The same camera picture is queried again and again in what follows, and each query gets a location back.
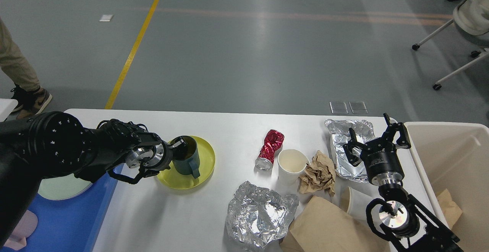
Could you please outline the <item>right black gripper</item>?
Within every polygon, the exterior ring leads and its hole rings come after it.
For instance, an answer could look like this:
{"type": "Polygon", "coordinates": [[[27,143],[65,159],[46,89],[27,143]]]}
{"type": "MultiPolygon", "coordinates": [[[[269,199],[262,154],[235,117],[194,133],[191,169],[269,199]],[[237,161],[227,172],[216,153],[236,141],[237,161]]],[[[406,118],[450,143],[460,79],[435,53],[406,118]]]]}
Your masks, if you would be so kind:
{"type": "Polygon", "coordinates": [[[405,173],[397,149],[411,148],[408,130],[402,122],[391,122],[387,113],[384,113],[384,119],[387,124],[384,137],[360,143],[356,132],[353,128],[349,128],[350,139],[343,145],[343,150],[351,166],[358,167],[360,163],[364,164],[370,184],[401,185],[405,173]]]}

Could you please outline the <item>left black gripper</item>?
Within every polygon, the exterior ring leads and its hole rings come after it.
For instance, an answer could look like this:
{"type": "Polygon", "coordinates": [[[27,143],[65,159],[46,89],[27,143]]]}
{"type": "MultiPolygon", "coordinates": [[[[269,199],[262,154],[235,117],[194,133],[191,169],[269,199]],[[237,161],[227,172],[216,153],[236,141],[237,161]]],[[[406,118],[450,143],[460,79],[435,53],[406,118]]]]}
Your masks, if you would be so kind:
{"type": "Polygon", "coordinates": [[[137,147],[125,153],[125,164],[130,169],[138,169],[140,174],[150,175],[169,170],[174,150],[187,151],[188,142],[183,137],[176,137],[169,143],[137,147]]]}

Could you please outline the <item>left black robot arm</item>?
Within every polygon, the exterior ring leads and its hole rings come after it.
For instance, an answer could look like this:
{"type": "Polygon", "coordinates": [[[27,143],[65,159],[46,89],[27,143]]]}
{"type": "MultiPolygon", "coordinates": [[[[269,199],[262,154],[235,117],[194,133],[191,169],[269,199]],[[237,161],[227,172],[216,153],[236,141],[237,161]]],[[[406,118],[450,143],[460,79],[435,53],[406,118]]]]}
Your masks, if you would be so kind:
{"type": "Polygon", "coordinates": [[[188,148],[167,143],[143,124],[103,120],[82,126],[73,115],[47,112],[1,123],[1,245],[26,213],[43,179],[74,175],[95,183],[109,175],[128,184],[170,168],[188,148]]]}

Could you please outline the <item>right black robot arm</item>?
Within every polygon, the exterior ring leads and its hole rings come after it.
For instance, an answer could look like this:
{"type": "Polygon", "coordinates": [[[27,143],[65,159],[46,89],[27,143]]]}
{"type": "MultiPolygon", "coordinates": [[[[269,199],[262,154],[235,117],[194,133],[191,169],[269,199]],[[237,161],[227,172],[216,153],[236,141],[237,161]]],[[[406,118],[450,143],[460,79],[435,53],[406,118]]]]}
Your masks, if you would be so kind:
{"type": "Polygon", "coordinates": [[[350,139],[343,145],[350,165],[363,163],[368,182],[378,187],[380,197],[366,206],[370,230],[398,252],[461,252],[458,236],[403,188],[405,173],[397,150],[411,148],[408,130],[386,113],[384,119],[381,137],[362,143],[349,128],[350,139]]]}

